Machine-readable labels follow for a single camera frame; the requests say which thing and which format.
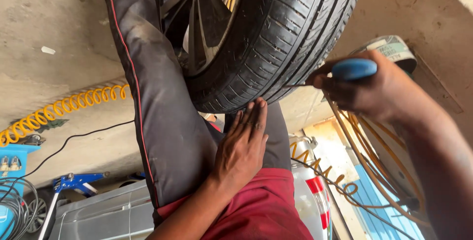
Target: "hand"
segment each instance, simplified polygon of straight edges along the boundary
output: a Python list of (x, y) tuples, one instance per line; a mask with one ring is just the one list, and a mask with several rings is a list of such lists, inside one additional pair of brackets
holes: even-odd
[(335, 63), (326, 62), (305, 81), (323, 89), (342, 110), (362, 113), (380, 122), (407, 117), (406, 112), (417, 112), (432, 105), (430, 97), (396, 64), (380, 52), (365, 51), (349, 58), (370, 59), (377, 64), (376, 74), (356, 81), (328, 78)]
[(238, 111), (232, 127), (220, 142), (212, 177), (236, 194), (263, 166), (268, 135), (264, 134), (268, 104), (263, 98), (250, 102), (245, 114)]

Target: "red shirt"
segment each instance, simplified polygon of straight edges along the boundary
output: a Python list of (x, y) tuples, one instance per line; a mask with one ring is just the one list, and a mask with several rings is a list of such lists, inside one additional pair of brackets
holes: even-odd
[[(185, 200), (158, 208), (163, 219)], [(312, 239), (294, 207), (291, 171), (261, 169), (236, 194), (202, 239)]]

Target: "tire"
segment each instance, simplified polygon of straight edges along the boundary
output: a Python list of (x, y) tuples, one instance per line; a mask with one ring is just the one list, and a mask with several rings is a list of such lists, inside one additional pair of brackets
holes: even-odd
[[(52, 198), (54, 197), (54, 190), (51, 187), (48, 188), (42, 188), (37, 190), (38, 193), (38, 198), (43, 199), (44, 202), (46, 203), (46, 213), (49, 211), (51, 208), (51, 203), (52, 203)], [(58, 196), (58, 201), (61, 199), (65, 199), (66, 197), (64, 195), (59, 194)], [(25, 202), (29, 205), (33, 200), (35, 200), (35, 196), (33, 193), (28, 193), (27, 195), (24, 196)], [(48, 239), (52, 228), (54, 226), (54, 222), (56, 221), (56, 206), (54, 206), (54, 210), (52, 212), (51, 220), (49, 221), (48, 228), (46, 229), (46, 233), (44, 234), (44, 239)], [(22, 239), (25, 240), (33, 240), (33, 239), (38, 239), (40, 233), (41, 233), (42, 227), (39, 227), (37, 231), (35, 232), (25, 232), (23, 235)]]
[(319, 67), (357, 0), (238, 0), (213, 62), (187, 77), (198, 111), (230, 113), (262, 96), (279, 101)]

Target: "floor jack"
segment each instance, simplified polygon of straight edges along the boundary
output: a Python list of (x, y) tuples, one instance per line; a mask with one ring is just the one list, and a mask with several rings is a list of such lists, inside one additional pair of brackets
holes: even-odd
[(41, 228), (41, 233), (39, 235), (38, 240), (42, 240), (44, 238), (44, 234), (46, 233), (46, 228), (48, 228), (49, 221), (51, 219), (52, 211), (56, 206), (56, 202), (58, 200), (59, 193), (62, 190), (66, 189), (73, 189), (76, 192), (86, 196), (87, 198), (97, 195), (98, 190), (95, 189), (93, 186), (89, 184), (89, 182), (94, 182), (100, 180), (104, 177), (108, 177), (110, 172), (104, 173), (96, 173), (96, 174), (78, 174), (74, 175), (73, 173), (69, 173), (68, 175), (61, 176), (61, 178), (57, 178), (53, 180), (53, 189), (54, 189), (54, 197), (52, 198), (51, 207), (48, 210), (48, 214), (46, 215), (46, 219), (44, 220), (44, 224)]

